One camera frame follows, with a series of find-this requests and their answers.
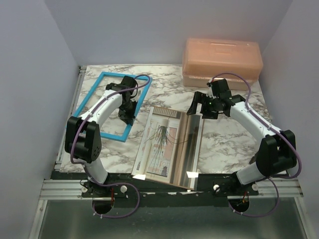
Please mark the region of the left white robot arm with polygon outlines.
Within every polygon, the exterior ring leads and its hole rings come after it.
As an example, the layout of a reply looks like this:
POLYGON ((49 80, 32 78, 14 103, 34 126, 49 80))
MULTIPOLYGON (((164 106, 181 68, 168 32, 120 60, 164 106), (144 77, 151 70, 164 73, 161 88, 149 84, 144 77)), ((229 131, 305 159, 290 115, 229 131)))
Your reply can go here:
POLYGON ((137 107, 132 95, 137 91, 136 79, 125 76, 119 84, 108 84, 101 99, 85 114, 72 116, 67 121, 64 149, 69 153, 72 164, 83 167, 89 180, 94 182, 94 192, 100 197, 107 196, 111 189, 107 182, 108 172, 99 157, 102 150, 100 125, 116 109, 120 120, 132 125, 137 107))

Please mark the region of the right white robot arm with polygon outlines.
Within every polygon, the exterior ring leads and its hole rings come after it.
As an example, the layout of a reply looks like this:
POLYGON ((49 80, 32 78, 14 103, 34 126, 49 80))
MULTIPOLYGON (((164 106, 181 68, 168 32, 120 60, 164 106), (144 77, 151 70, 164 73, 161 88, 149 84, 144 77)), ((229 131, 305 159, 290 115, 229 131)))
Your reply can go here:
POLYGON ((196 91, 193 96, 188 115, 197 111, 203 119, 215 120, 224 114, 239 122, 255 138, 259 148, 255 162, 236 171, 229 183, 230 191, 241 195, 247 190, 247 184, 275 176, 296 166, 296 140, 292 131, 282 131, 270 126, 241 95, 233 95, 225 79, 208 83, 212 96, 196 91))

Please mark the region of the orange translucent plastic box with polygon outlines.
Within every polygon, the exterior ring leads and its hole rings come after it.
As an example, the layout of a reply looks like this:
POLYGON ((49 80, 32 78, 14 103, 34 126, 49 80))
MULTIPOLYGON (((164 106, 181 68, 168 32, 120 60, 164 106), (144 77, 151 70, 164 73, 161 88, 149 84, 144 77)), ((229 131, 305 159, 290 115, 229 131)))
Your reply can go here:
POLYGON ((182 60, 183 84, 206 88, 208 81, 226 79, 232 90, 246 90, 258 81, 263 61, 258 43, 207 38, 189 38, 182 60))

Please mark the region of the glossy plant photo board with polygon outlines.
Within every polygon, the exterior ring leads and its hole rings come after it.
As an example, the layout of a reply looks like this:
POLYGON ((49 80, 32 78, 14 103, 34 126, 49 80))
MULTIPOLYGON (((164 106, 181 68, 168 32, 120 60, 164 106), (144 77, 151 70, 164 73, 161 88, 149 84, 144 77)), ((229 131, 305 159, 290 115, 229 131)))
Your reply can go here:
POLYGON ((199 115, 151 107, 132 175, 194 190, 203 125, 199 115))

